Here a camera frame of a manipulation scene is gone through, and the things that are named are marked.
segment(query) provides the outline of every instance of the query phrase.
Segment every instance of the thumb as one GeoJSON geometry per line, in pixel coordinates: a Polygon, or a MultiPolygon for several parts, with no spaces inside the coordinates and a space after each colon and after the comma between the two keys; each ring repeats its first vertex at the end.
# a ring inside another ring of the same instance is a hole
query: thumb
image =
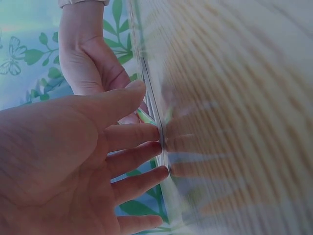
{"type": "Polygon", "coordinates": [[[124,89],[92,96],[78,96],[77,98],[81,100],[76,100],[70,105],[92,120],[101,131],[133,113],[140,106],[145,92],[144,83],[136,80],[124,89]]]}

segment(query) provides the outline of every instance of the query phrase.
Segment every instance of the green leaf print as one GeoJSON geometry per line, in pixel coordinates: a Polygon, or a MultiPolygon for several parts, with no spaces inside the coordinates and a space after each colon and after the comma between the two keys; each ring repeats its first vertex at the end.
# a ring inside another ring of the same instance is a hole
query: green leaf print
{"type": "Polygon", "coordinates": [[[54,42],[56,42],[56,43],[59,42],[59,34],[58,34],[58,32],[55,32],[55,33],[53,34],[52,40],[53,40],[54,42]]]}
{"type": "Polygon", "coordinates": [[[42,94],[40,96],[40,101],[45,101],[45,100],[49,100],[49,99],[50,99],[49,94],[42,94]]]}
{"type": "Polygon", "coordinates": [[[120,208],[122,211],[129,215],[139,215],[139,216],[147,214],[159,215],[151,208],[135,200],[123,203],[122,205],[120,205],[120,208]]]}
{"type": "Polygon", "coordinates": [[[133,57],[133,54],[127,54],[127,55],[122,55],[121,57],[118,58],[118,61],[121,64],[125,64],[126,62],[128,62],[129,60],[131,60],[133,57]]]}
{"type": "Polygon", "coordinates": [[[132,41],[131,41],[131,34],[129,33],[128,34],[128,37],[127,37],[127,50],[132,50],[132,41]]]}
{"type": "Polygon", "coordinates": [[[45,78],[42,78],[39,82],[39,84],[43,87],[46,87],[48,85],[48,82],[45,78]]]}
{"type": "Polygon", "coordinates": [[[51,79],[56,79],[62,77],[62,74],[56,67],[51,67],[49,69],[48,77],[51,79]]]}
{"type": "Polygon", "coordinates": [[[37,49],[27,50],[25,51],[24,61],[27,63],[27,65],[33,65],[38,62],[43,55],[44,53],[37,49]]]}
{"type": "Polygon", "coordinates": [[[111,47],[111,48],[114,48],[114,47],[121,47],[121,44],[120,43],[116,43],[115,41],[112,41],[111,39],[108,39],[108,38],[105,38],[104,41],[106,42],[106,44],[111,47]]]}
{"type": "Polygon", "coordinates": [[[113,2],[112,11],[116,23],[117,32],[119,32],[119,21],[121,20],[122,8],[123,8],[122,0],[115,0],[113,2]]]}
{"type": "Polygon", "coordinates": [[[39,96],[39,93],[38,93],[38,91],[32,89],[32,90],[30,91],[30,96],[31,96],[32,98],[37,98],[37,97],[39,96]]]}
{"type": "Polygon", "coordinates": [[[120,27],[119,32],[122,33],[122,32],[125,32],[128,29],[129,29],[128,20],[125,20],[125,22],[120,27]]]}
{"type": "Polygon", "coordinates": [[[129,78],[130,78],[131,82],[133,82],[133,81],[138,79],[138,75],[137,75],[137,73],[135,73],[133,76],[130,76],[129,78]]]}
{"type": "Polygon", "coordinates": [[[60,64],[60,57],[59,56],[55,57],[55,59],[53,60],[53,63],[56,65],[59,65],[60,64]]]}
{"type": "Polygon", "coordinates": [[[112,25],[110,25],[109,22],[107,22],[106,20],[103,20],[103,29],[111,34],[116,35],[116,31],[115,29],[112,27],[112,25]]]}
{"type": "Polygon", "coordinates": [[[43,66],[46,66],[49,63],[49,57],[43,61],[43,66]]]}
{"type": "Polygon", "coordinates": [[[43,45],[47,45],[48,44],[48,37],[45,33],[41,33],[39,36],[39,41],[41,42],[41,44],[43,45]]]}
{"type": "Polygon", "coordinates": [[[133,171],[131,171],[131,172],[128,172],[128,173],[126,173],[126,175],[128,176],[128,177],[131,177],[131,176],[136,176],[136,175],[140,175],[141,174],[141,172],[139,171],[139,170],[133,170],[133,171]]]}

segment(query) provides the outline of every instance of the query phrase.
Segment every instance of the hand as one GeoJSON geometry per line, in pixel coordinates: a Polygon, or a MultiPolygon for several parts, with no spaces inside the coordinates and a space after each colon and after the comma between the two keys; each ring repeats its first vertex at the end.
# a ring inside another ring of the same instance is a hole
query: hand
{"type": "Polygon", "coordinates": [[[116,206],[168,176],[159,167],[111,184],[161,152],[153,125],[112,125],[133,112],[144,94],[136,81],[126,89],[1,111],[0,230],[128,235],[161,225],[155,215],[114,214],[116,206]]]}
{"type": "MultiPolygon", "coordinates": [[[[124,88],[129,76],[103,40],[103,3],[83,1],[63,7],[59,30],[62,72],[75,94],[90,95],[124,88]]],[[[142,103],[141,108],[147,111],[142,103]]],[[[130,114],[122,123],[139,123],[130,114]]]]}

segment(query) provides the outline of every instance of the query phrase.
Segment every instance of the wooden surface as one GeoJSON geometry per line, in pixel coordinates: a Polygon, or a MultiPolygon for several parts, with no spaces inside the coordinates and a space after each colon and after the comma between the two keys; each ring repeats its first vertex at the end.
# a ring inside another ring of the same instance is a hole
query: wooden surface
{"type": "Polygon", "coordinates": [[[313,234],[313,1],[129,2],[177,234],[313,234]]]}

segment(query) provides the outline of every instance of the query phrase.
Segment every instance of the finger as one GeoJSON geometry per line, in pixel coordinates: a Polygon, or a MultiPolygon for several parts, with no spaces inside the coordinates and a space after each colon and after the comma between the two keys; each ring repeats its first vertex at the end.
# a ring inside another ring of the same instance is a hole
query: finger
{"type": "Polygon", "coordinates": [[[150,142],[137,148],[120,151],[107,157],[106,162],[114,179],[130,172],[162,152],[160,143],[150,142]]]}
{"type": "Polygon", "coordinates": [[[115,206],[143,195],[168,176],[168,169],[160,166],[147,173],[126,178],[112,184],[115,206]]]}
{"type": "Polygon", "coordinates": [[[140,106],[145,91],[144,83],[137,80],[125,89],[93,96],[75,96],[64,99],[64,102],[90,119],[100,132],[134,112],[140,106]]]}
{"type": "Polygon", "coordinates": [[[136,234],[141,231],[154,229],[163,223],[162,218],[157,215],[121,216],[117,220],[121,228],[121,235],[136,234]]]}
{"type": "Polygon", "coordinates": [[[135,148],[148,141],[158,141],[160,138],[156,126],[150,124],[112,125],[104,131],[109,152],[135,148]]]}

